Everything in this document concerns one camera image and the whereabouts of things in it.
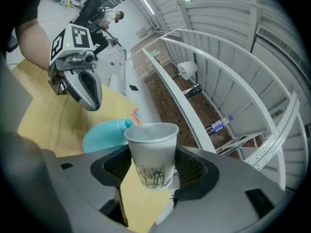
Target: vent grille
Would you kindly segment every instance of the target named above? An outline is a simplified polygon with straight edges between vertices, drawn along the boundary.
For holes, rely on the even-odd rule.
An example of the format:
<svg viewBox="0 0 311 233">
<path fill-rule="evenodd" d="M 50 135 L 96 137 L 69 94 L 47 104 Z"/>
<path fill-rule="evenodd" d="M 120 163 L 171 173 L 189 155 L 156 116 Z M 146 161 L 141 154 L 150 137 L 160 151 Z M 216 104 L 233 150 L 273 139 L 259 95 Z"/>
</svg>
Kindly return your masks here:
<svg viewBox="0 0 311 233">
<path fill-rule="evenodd" d="M 286 42 L 284 42 L 280 37 L 267 30 L 266 28 L 259 26 L 256 32 L 257 35 L 265 38 L 266 40 L 274 43 L 279 49 L 281 49 L 288 57 L 291 58 L 302 70 L 308 66 L 305 61 L 300 57 L 300 55 L 292 49 Z"/>
</svg>

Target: light wood tabletop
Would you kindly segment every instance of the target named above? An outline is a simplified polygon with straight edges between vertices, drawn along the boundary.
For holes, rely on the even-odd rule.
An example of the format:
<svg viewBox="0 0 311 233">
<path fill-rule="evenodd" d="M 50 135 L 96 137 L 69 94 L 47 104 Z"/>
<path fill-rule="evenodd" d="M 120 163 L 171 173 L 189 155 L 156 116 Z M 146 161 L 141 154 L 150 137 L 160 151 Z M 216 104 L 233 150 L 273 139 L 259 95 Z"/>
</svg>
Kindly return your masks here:
<svg viewBox="0 0 311 233">
<path fill-rule="evenodd" d="M 137 123 L 132 113 L 138 105 L 107 86 L 102 86 L 100 109 L 90 112 L 69 95 L 55 95 L 47 72 L 27 60 L 15 67 L 13 74 L 33 97 L 18 133 L 54 151 L 57 157 L 83 154 L 83 136 L 101 122 L 130 118 Z M 139 233 L 150 229 L 170 197 L 168 189 L 153 192 L 144 188 L 133 163 L 121 184 L 121 195 L 128 229 Z"/>
</svg>

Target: brown floor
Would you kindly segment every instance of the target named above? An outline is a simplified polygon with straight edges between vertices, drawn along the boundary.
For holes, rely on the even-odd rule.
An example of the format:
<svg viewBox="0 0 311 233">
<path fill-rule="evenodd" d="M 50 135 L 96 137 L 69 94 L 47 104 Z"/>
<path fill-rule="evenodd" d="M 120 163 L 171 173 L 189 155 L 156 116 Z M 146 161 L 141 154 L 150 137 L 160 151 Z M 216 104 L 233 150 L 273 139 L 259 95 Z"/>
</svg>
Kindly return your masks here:
<svg viewBox="0 0 311 233">
<path fill-rule="evenodd" d="M 151 41 L 159 38 L 159 34 L 153 34 L 137 44 L 135 47 L 131 49 L 132 54 L 136 51 L 143 48 L 145 45 L 150 43 Z M 157 61 L 163 66 L 166 64 L 170 58 L 165 49 L 164 44 L 158 40 L 151 45 L 146 47 L 148 52 L 152 52 L 154 50 L 159 50 L 161 54 L 156 57 Z M 173 100 L 172 96 L 168 92 L 166 86 L 164 85 L 163 81 L 160 79 L 158 74 L 154 72 L 154 67 L 145 56 L 144 53 L 139 52 L 133 57 L 133 65 L 140 76 L 145 76 L 145 83 L 149 90 L 149 93 L 152 97 L 152 100 L 155 104 L 155 107 L 158 111 L 158 114 L 161 118 L 162 122 L 169 122 L 178 125 L 179 127 L 179 134 L 177 136 L 177 144 L 185 145 L 190 147 L 197 148 L 197 144 L 192 136 L 192 133 L 182 116 L 179 108 L 177 107 L 175 101 Z M 168 63 L 167 65 L 163 66 L 163 68 L 167 71 L 170 76 L 174 76 L 178 74 L 177 68 Z M 175 79 L 176 84 L 180 88 L 181 91 L 184 91 L 193 86 L 191 81 L 186 81 L 183 78 L 179 77 Z M 204 126 L 208 126 L 217 120 L 220 119 L 217 112 L 214 110 L 212 105 L 206 100 L 206 98 L 202 94 L 198 94 L 189 99 L 190 104 L 194 108 L 195 112 L 199 116 L 202 124 Z M 210 139 L 215 148 L 218 148 L 228 142 L 231 137 L 226 129 L 223 129 L 217 132 L 214 135 L 210 136 Z M 238 154 L 233 152 L 229 155 L 230 157 L 239 159 Z"/>
</svg>

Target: white paper cup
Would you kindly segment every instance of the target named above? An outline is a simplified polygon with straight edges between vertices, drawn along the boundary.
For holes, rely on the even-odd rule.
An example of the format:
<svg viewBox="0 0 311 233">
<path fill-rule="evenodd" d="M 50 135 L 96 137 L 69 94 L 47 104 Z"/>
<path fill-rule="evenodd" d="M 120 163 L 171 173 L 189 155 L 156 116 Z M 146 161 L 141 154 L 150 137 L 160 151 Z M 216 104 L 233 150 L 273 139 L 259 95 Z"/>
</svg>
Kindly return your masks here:
<svg viewBox="0 0 311 233">
<path fill-rule="evenodd" d="M 173 181 L 179 128 L 172 123 L 134 125 L 124 133 L 141 183 L 161 190 Z"/>
</svg>

